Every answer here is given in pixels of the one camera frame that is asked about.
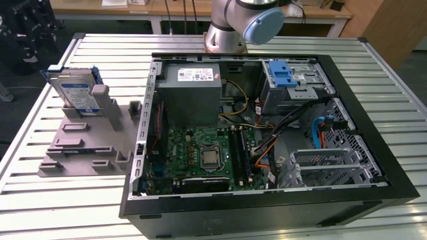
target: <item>yellow wire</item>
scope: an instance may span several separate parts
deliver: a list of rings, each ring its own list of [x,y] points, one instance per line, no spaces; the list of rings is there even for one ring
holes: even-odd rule
[[[245,112],[247,110],[247,107],[249,107],[249,96],[246,94],[246,91],[243,91],[242,87],[231,80],[227,80],[229,83],[231,83],[239,90],[241,92],[243,93],[245,95],[245,107],[242,108],[242,110],[237,111],[237,112],[230,112],[230,113],[220,113],[219,115],[220,116],[233,116],[233,115],[238,115],[241,114],[242,112]]]

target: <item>blue drive bay latch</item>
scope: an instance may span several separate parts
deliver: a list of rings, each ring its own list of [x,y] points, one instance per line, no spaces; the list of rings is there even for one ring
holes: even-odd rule
[[[285,61],[270,61],[270,72],[277,88],[295,88],[299,83],[293,78],[293,69]]]

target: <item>white box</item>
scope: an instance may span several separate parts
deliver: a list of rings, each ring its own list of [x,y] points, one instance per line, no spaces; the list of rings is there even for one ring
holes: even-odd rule
[[[126,9],[127,7],[127,0],[102,0],[102,9]]]
[[[128,4],[146,5],[150,0],[127,0]]]

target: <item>blue hard drive label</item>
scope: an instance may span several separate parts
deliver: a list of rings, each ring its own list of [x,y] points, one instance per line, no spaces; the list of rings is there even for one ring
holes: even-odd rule
[[[60,86],[67,99],[71,101],[79,112],[91,115],[100,111],[96,100],[91,95],[91,87],[88,84],[63,83]]]

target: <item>motherboard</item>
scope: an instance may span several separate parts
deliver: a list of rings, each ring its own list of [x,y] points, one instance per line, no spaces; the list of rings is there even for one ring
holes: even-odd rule
[[[152,165],[155,194],[265,189],[251,128],[172,128],[167,141],[167,160]]]

